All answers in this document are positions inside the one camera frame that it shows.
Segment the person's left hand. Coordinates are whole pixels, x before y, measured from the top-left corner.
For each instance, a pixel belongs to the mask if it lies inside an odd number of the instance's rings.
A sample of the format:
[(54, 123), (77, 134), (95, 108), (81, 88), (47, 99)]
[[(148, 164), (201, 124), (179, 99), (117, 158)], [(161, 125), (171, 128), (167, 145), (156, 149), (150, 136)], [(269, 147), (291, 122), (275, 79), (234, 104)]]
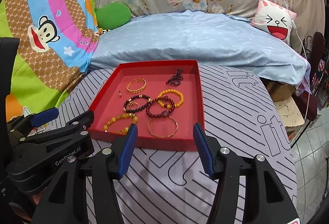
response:
[(30, 223), (45, 189), (40, 193), (29, 195), (23, 193), (10, 194), (9, 205), (22, 223)]

